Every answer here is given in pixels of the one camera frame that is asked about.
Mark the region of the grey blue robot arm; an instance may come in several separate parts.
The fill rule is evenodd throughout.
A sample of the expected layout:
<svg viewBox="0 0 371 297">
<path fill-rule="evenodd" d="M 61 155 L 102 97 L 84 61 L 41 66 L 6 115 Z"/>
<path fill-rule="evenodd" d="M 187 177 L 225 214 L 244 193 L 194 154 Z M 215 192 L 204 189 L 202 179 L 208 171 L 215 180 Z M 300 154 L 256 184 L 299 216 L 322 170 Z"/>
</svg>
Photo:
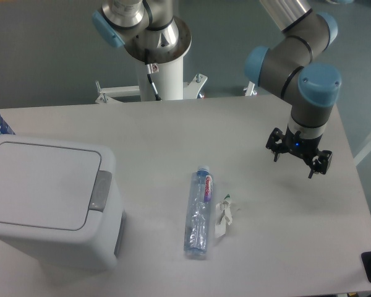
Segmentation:
<svg viewBox="0 0 371 297">
<path fill-rule="evenodd" d="M 262 6 L 284 40 L 274 48 L 254 48 L 244 73 L 291 106 L 286 130 L 274 129 L 266 147 L 275 157 L 288 153 L 300 158 L 310 174 L 325 174 L 332 152 L 318 146 L 342 81 L 335 67 L 315 58 L 335 40 L 338 25 L 331 15 L 314 12 L 307 1 L 263 1 Z M 183 59 L 192 37 L 172 1 L 103 1 L 92 22 L 105 42 L 125 48 L 137 61 L 143 101 L 186 97 Z"/>
</svg>

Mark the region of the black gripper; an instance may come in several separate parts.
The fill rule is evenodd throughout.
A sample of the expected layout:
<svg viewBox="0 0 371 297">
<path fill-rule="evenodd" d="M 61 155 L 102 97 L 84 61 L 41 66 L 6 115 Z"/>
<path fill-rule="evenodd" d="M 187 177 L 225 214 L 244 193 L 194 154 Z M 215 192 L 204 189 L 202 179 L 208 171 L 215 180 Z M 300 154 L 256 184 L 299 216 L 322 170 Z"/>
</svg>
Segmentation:
<svg viewBox="0 0 371 297">
<path fill-rule="evenodd" d="M 319 127 L 306 127 L 290 117 L 286 133 L 284 134 L 277 127 L 274 128 L 268 137 L 266 148 L 274 155 L 274 162 L 277 162 L 283 153 L 307 159 L 310 168 L 309 179 L 315 174 L 326 174 L 331 165 L 333 152 L 318 149 L 325 128 L 326 124 Z"/>
</svg>

